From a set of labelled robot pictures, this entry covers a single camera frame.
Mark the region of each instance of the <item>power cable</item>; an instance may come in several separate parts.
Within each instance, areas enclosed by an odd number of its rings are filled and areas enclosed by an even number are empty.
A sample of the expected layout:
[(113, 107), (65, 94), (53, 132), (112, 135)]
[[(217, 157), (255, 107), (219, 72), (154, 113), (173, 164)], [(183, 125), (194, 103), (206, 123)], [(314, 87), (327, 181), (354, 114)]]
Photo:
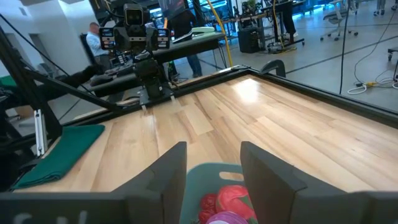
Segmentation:
[[(51, 64), (53, 64), (54, 66), (56, 66), (61, 72), (63, 72), (65, 75), (69, 76), (69, 77), (73, 77), (71, 75), (69, 75), (64, 69), (62, 69), (61, 67), (59, 67), (55, 62), (53, 62), (51, 59), (49, 59), (43, 52), (41, 52), (34, 44), (32, 44), (28, 39), (26, 39), (26, 37), (24, 37), (1, 13), (0, 13), (0, 17), (4, 20), (4, 22), (6, 22), (11, 29), (13, 29), (20, 37), (22, 37), (31, 47), (33, 47), (39, 54), (41, 54), (41, 56), (43, 56), (45, 59), (47, 59)], [(76, 81), (76, 83), (78, 83), (83, 89), (85, 89), (88, 93), (90, 93), (91, 95), (95, 96), (93, 92), (91, 92), (89, 89), (87, 89), (84, 85), (82, 85), (76, 78), (74, 78), (74, 80)]]
[[(342, 54), (341, 54), (341, 76), (340, 76), (340, 90), (339, 90), (339, 94), (341, 94), (341, 90), (342, 90), (342, 87), (343, 87), (343, 62), (344, 62), (344, 49), (345, 49), (345, 38), (346, 38), (346, 28), (347, 28), (348, 15), (349, 15), (349, 14), (347, 13), (346, 22), (345, 22), (345, 27), (344, 27), (343, 52), (342, 52)], [(370, 88), (370, 87), (376, 87), (376, 88), (396, 88), (396, 86), (395, 86), (396, 83), (393, 83), (392, 86), (384, 86), (384, 85), (386, 85), (386, 84), (390, 84), (391, 82), (393, 82), (393, 81), (394, 81), (393, 78), (383, 78), (383, 79), (380, 80), (380, 81), (377, 80), (382, 74), (384, 74), (385, 72), (387, 72), (388, 69), (385, 70), (385, 71), (383, 71), (382, 73), (380, 73), (380, 74), (374, 79), (373, 82), (363, 82), (363, 81), (361, 81), (361, 80), (358, 78), (358, 76), (356, 75), (356, 67), (358, 66), (358, 64), (359, 64), (362, 60), (364, 60), (365, 58), (367, 58), (368, 56), (370, 56), (370, 55), (375, 51), (375, 49), (377, 48), (377, 45), (381, 42), (381, 39), (384, 37), (384, 34), (385, 34), (386, 31), (388, 30), (388, 27), (390, 26), (391, 21), (392, 21), (392, 18), (394, 17), (394, 15), (395, 15), (395, 11), (392, 13), (392, 16), (391, 16), (391, 18), (390, 18), (390, 21), (388, 22), (386, 28), (384, 29), (383, 33), (381, 34), (379, 40), (376, 42), (376, 45), (374, 46), (374, 48), (372, 49), (372, 51), (371, 51), (369, 54), (365, 55), (364, 57), (362, 57), (361, 59), (359, 59), (359, 60), (356, 62), (355, 66), (354, 66), (354, 77), (355, 77), (355, 79), (357, 80), (358, 83), (356, 84), (356, 85), (357, 85), (356, 88), (352, 88), (352, 89), (350, 89), (350, 90), (347, 91), (348, 94), (350, 94), (350, 95), (357, 95), (357, 94), (360, 94), (360, 93), (364, 93), (365, 91), (368, 90), (368, 87), (369, 87), (369, 88)], [(395, 70), (394, 70), (394, 76), (395, 76), (395, 74), (396, 74), (397, 67), (398, 67), (398, 62), (397, 62), (397, 64), (396, 64), (396, 68), (395, 68)]]
[(116, 13), (111, 10), (111, 7), (109, 6), (109, 2), (107, 0), (101, 0), (101, 4), (104, 6), (105, 10), (112, 16), (117, 17), (117, 18), (124, 18), (124, 16), (117, 15)]
[(365, 82), (362, 82), (361, 80), (359, 80), (358, 76), (356, 75), (356, 67), (357, 67), (357, 65), (358, 65), (362, 60), (364, 60), (365, 58), (367, 58), (368, 56), (370, 56), (370, 55), (375, 51), (377, 45), (380, 43), (380, 41), (381, 41), (381, 39), (383, 38), (384, 34), (386, 33), (388, 27), (390, 26), (390, 23), (391, 23), (391, 21), (392, 21), (392, 18), (393, 18), (394, 15), (395, 15), (395, 13), (396, 13), (395, 11), (392, 13), (392, 16), (391, 16), (391, 18), (390, 18), (390, 21), (389, 21), (388, 25), (387, 25), (386, 28), (384, 29), (384, 32), (381, 34), (379, 40), (377, 41), (377, 43), (376, 43), (376, 45), (374, 46), (374, 48), (372, 49), (372, 51), (371, 51), (369, 54), (365, 55), (365, 56), (364, 56), (363, 58), (361, 58), (360, 60), (358, 60), (358, 62), (356, 62), (355, 66), (354, 66), (354, 76), (355, 76), (355, 79), (356, 79), (358, 82), (360, 82), (360, 83), (362, 83), (362, 84), (366, 84)]
[(223, 62), (224, 66), (226, 68), (226, 59), (225, 59), (224, 50), (222, 50), (222, 47), (220, 45), (218, 45), (218, 50), (220, 51), (221, 61)]
[(344, 25), (344, 35), (343, 35), (343, 50), (341, 53), (341, 72), (340, 72), (340, 90), (339, 94), (341, 94), (341, 90), (343, 88), (343, 65), (344, 65), (344, 49), (346, 46), (346, 31), (347, 31), (347, 22), (348, 22), (348, 16), (349, 16), (349, 7), (351, 6), (351, 1), (348, 0), (348, 6), (347, 6), (347, 16), (346, 16), (346, 22)]
[(76, 102), (58, 120), (61, 121), (62, 118), (64, 118), (80, 102), (80, 100), (80, 98), (76, 100)]

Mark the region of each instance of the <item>green cloth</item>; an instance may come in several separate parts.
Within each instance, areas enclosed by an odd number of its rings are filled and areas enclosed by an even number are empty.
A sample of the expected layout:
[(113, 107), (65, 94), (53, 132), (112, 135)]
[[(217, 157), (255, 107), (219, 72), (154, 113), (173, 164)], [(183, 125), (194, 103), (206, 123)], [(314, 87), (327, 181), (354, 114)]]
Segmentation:
[(99, 124), (64, 128), (61, 140), (50, 154), (26, 173), (13, 188), (21, 189), (61, 179), (104, 129), (105, 126)]
[(10, 75), (0, 78), (0, 84), (9, 85), (9, 86), (17, 86), (17, 84), (15, 83), (15, 81), (12, 79), (12, 77)]

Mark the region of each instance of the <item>black metal frame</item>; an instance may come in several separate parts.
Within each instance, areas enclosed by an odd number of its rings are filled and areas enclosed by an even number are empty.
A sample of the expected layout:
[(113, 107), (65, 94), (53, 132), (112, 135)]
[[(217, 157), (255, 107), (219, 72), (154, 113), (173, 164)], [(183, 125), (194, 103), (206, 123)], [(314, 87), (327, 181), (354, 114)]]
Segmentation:
[[(93, 95), (89, 95), (83, 91), (77, 90), (76, 88), (65, 85), (64, 83), (60, 83), (54, 79), (47, 78), (38, 73), (24, 69), (22, 67), (22, 64), (20, 64), (18, 60), (15, 58), (15, 53), (11, 51), (10, 45), (5, 38), (6, 37), (4, 33), (0, 32), (0, 59), (5, 64), (6, 68), (10, 71), (10, 74), (12, 75), (13, 79), (15, 79), (16, 83), (24, 89), (25, 97), (28, 99), (33, 109), (41, 109), (45, 114), (47, 130), (49, 130), (48, 139), (54, 140), (55, 138), (59, 137), (62, 133), (62, 126), (98, 124), (103, 121), (117, 118), (118, 116), (122, 116), (128, 113), (141, 110), (142, 105), (140, 104), (135, 104), (135, 105), (112, 104), (103, 101)], [(271, 70), (276, 70), (277, 75), (270, 74), (269, 72)], [(287, 80), (285, 78), (284, 64), (280, 60), (269, 62), (267, 65), (265, 65), (262, 68), (261, 71), (242, 66), (235, 66), (232, 68), (227, 68), (218, 71), (217, 73), (211, 76), (202, 78), (196, 82), (189, 83), (188, 85), (184, 85), (183, 87), (174, 90), (174, 97), (187, 95), (195, 91), (199, 91), (245, 75), (253, 75), (260, 79), (267, 80), (277, 85), (281, 85), (288, 89), (311, 96), (312, 98), (319, 99), (331, 105), (335, 105), (339, 108), (343, 108), (344, 110), (348, 110), (356, 114), (359, 114), (361, 116), (367, 117), (369, 119), (373, 119), (377, 122), (386, 124), (388, 126), (392, 126), (393, 128), (398, 128), (398, 113), (394, 111), (385, 108), (380, 108), (375, 105), (354, 100), (312, 86)], [(48, 106), (47, 102), (45, 102), (43, 98), (38, 94), (37, 86), (34, 83), (34, 80), (43, 82), (45, 83), (45, 85), (51, 85), (55, 88), (59, 88), (67, 93), (71, 93), (79, 98), (82, 98), (86, 101), (92, 102), (96, 105), (102, 106), (107, 109), (61, 125), (59, 121), (56, 119), (50, 107)], [(168, 100), (171, 100), (171, 98), (169, 96), (164, 96), (159, 99), (149, 101), (148, 103), (145, 104), (145, 106), (146, 107), (155, 106), (159, 103), (163, 103)], [(35, 144), (35, 136), (34, 134), (30, 134), (16, 141), (13, 141), (11, 144), (8, 144), (7, 146), (2, 145), (0, 146), (0, 148), (7, 147), (9, 149), (7, 151), (13, 151), (23, 147), (31, 146), (33, 144)]]

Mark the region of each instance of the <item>white wall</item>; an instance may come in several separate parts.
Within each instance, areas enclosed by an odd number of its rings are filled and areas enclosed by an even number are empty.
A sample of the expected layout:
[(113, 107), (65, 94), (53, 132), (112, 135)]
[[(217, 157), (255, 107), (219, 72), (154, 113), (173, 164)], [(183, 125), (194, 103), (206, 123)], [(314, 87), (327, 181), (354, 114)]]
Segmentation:
[(67, 4), (60, 1), (61, 8), (78, 34), (86, 33), (92, 22), (98, 22), (89, 0)]
[(40, 32), (40, 39), (50, 58), (68, 73), (83, 70), (89, 60), (78, 32), (62, 9), (64, 2), (51, 0), (34, 4), (28, 10)]
[[(25, 9), (27, 16), (22, 15), (21, 11), (19, 10), (20, 7)], [(0, 0), (0, 13), (29, 41), (32, 41), (29, 37), (29, 34), (39, 33), (38, 28), (34, 24), (32, 16), (29, 14), (27, 8), (24, 7), (20, 1)], [(43, 60), (40, 57), (39, 53), (37, 53), (37, 51), (33, 47), (31, 47), (26, 41), (24, 41), (22, 37), (16, 34), (15, 31), (13, 31), (11, 27), (8, 26), (1, 18), (0, 26), (5, 33), (15, 35), (28, 57), (27, 62), (29, 62), (34, 67), (37, 67), (38, 64), (43, 63)], [(7, 75), (9, 75), (9, 73), (0, 61), (0, 77), (4, 77)]]

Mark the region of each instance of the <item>red toy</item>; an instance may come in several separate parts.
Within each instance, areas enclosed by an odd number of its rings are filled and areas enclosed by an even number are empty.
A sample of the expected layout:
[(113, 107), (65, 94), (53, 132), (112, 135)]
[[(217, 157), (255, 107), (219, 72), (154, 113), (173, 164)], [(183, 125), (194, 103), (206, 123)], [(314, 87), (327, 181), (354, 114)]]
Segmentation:
[(215, 214), (216, 214), (215, 210), (202, 210), (202, 211), (200, 211), (199, 215), (198, 215), (200, 224), (206, 224), (207, 220), (209, 220), (209, 218), (212, 217)]
[(241, 185), (227, 185), (220, 189), (216, 201), (216, 211), (217, 213), (234, 212), (247, 220), (248, 223), (257, 223), (249, 192)]
[(200, 200), (200, 207), (203, 210), (214, 210), (216, 212), (217, 194), (206, 194)]

